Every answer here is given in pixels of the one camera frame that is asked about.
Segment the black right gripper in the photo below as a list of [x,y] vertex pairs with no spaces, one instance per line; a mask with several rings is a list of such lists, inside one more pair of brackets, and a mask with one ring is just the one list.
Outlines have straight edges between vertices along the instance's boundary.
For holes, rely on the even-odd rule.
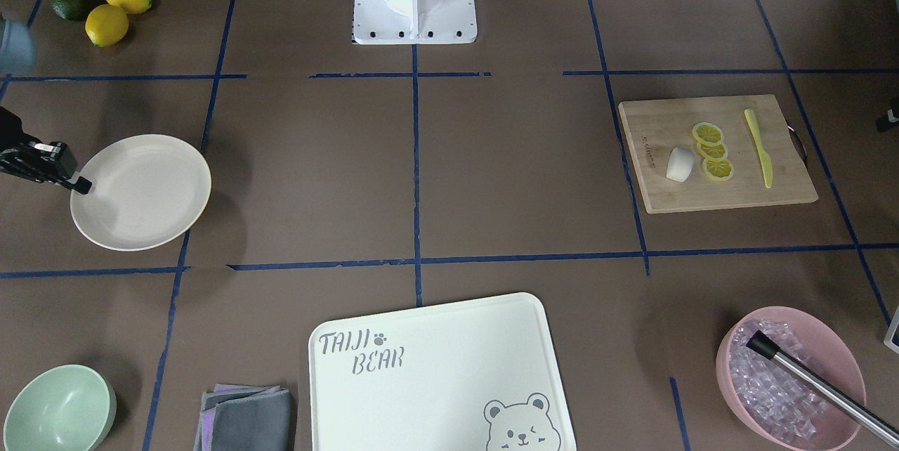
[[71,179],[77,170],[74,154],[65,143],[44,144],[22,130],[22,120],[1,108],[2,172],[37,183],[51,182],[80,195],[87,195],[93,183],[83,176]]

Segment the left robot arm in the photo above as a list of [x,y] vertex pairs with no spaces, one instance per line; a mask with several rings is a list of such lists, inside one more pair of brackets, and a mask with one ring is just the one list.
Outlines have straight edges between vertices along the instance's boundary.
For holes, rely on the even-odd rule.
[[876,121],[874,121],[874,127],[876,127],[878,132],[887,132],[892,129],[898,127],[898,111],[899,111],[899,97],[891,98],[889,102],[889,109],[887,109],[886,114],[880,115]]

